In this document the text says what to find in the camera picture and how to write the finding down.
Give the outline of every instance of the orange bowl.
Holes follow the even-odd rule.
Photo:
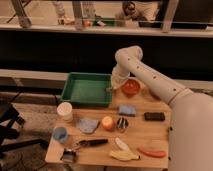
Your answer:
[[[128,79],[121,86],[121,90],[127,97],[132,97],[140,91],[140,84],[134,79]]]

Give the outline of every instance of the black remote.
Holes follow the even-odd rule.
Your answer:
[[[164,121],[165,115],[163,112],[145,112],[144,118],[146,121]]]

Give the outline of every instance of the white cup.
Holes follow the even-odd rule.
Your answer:
[[[71,122],[73,120],[72,105],[69,102],[62,102],[58,105],[57,113],[66,122]]]

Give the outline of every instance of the glass panel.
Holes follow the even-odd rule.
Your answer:
[[[162,1],[82,1],[86,26],[160,27]]]
[[[179,0],[172,27],[206,29],[212,22],[212,0]]]
[[[74,25],[71,1],[19,0],[32,25]],[[20,8],[11,0],[0,0],[0,24],[19,24]]]
[[[0,24],[7,23],[14,13],[10,0],[0,0]]]

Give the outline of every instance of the green plastic bin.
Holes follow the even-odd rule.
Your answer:
[[[61,101],[80,106],[108,107],[112,101],[110,79],[110,74],[71,72]]]

